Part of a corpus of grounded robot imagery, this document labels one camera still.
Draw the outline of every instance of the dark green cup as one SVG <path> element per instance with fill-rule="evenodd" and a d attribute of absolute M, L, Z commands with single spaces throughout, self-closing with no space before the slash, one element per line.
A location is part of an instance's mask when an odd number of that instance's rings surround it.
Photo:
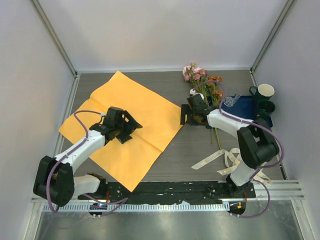
<path fill-rule="evenodd" d="M 258 87 L 251 86 L 249 92 L 253 96 L 253 102 L 256 105 L 260 100 L 269 100 L 275 94 L 275 89 L 269 84 L 261 84 Z"/>
<path fill-rule="evenodd" d="M 255 108 L 255 119 L 266 120 L 276 110 L 276 105 L 270 100 L 260 100 Z"/>

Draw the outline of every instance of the dark wooden surface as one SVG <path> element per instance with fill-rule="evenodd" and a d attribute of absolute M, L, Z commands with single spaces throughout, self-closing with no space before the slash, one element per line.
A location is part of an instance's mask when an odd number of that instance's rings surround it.
<path fill-rule="evenodd" d="M 180 106 L 186 104 L 191 85 L 184 82 L 181 71 L 160 72 L 127 72 L 126 76 L 148 89 L 158 93 L 172 103 Z M 248 89 L 252 85 L 248 70 L 222 70 L 208 71 L 209 75 L 221 76 L 225 87 L 238 87 L 242 95 L 249 95 Z M 72 112 L 90 97 L 90 94 L 106 83 L 113 73 L 81 74 L 76 91 Z M 229 151 L 238 148 L 238 140 L 228 133 L 218 130 L 223 149 Z M 71 146 L 68 140 L 64 140 L 62 150 Z M 210 130 L 204 126 L 184 125 L 177 133 L 165 151 L 155 161 L 143 181 L 217 181 L 225 180 L 225 176 L 217 173 L 224 169 L 224 160 L 220 156 L 216 160 L 194 170 L 192 165 L 208 157 L 219 149 L 217 140 L 211 144 Z M 99 167 L 91 159 L 87 159 L 76 171 L 75 176 L 82 176 L 88 172 L 94 172 L 104 176 L 107 181 L 115 181 L 107 172 Z M 263 171 L 272 180 L 282 180 L 279 167 L 268 168 Z"/>

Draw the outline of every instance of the yellow napkin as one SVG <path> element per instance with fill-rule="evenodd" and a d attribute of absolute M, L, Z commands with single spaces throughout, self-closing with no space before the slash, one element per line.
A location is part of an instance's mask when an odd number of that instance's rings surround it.
<path fill-rule="evenodd" d="M 136 129 L 132 139 L 124 144 L 117 139 L 110 141 L 90 158 L 132 192 L 182 127 L 181 110 L 119 71 L 96 89 L 78 110 L 106 113 L 109 107 L 127 110 L 143 128 Z M 100 120 L 100 116 L 93 113 L 78 116 L 87 128 Z M 85 134 L 73 115 L 59 131 L 73 144 Z"/>

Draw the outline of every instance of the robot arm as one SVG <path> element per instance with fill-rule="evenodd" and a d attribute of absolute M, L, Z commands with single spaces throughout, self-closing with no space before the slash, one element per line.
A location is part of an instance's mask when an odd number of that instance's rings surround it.
<path fill-rule="evenodd" d="M 253 122 L 253 120 L 243 119 L 229 113 L 229 117 L 226 117 L 216 107 L 208 107 L 200 94 L 189 97 L 187 101 L 188 104 L 181 106 L 181 124 L 209 125 L 238 139 L 243 161 L 226 179 L 230 192 L 241 190 L 242 186 L 249 182 L 256 169 L 279 153 L 278 144 L 270 134 L 242 122 Z M 258 119 L 255 123 L 268 128 L 263 119 Z"/>
<path fill-rule="evenodd" d="M 34 194 L 47 199 L 46 183 L 49 172 L 58 160 L 67 156 L 58 166 L 50 182 L 51 201 L 59 207 L 65 206 L 72 197 L 92 193 L 96 198 L 106 191 L 106 179 L 88 173 L 74 177 L 78 167 L 95 151 L 117 138 L 122 144 L 130 140 L 136 129 L 142 126 L 127 112 L 117 107 L 110 107 L 102 123 L 92 125 L 88 136 L 55 157 L 45 156 L 41 159 L 33 186 Z"/>

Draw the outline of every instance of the white wall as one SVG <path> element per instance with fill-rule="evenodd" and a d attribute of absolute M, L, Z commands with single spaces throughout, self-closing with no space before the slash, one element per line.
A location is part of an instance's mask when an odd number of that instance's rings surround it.
<path fill-rule="evenodd" d="M 0 238 L 20 240 L 72 75 L 28 0 L 0 1 Z"/>
<path fill-rule="evenodd" d="M 298 0 L 256 76 L 275 88 L 275 129 L 285 146 L 284 166 L 298 179 L 313 225 L 320 226 L 320 1 Z"/>
<path fill-rule="evenodd" d="M 40 0 L 78 71 L 249 68 L 286 0 Z"/>

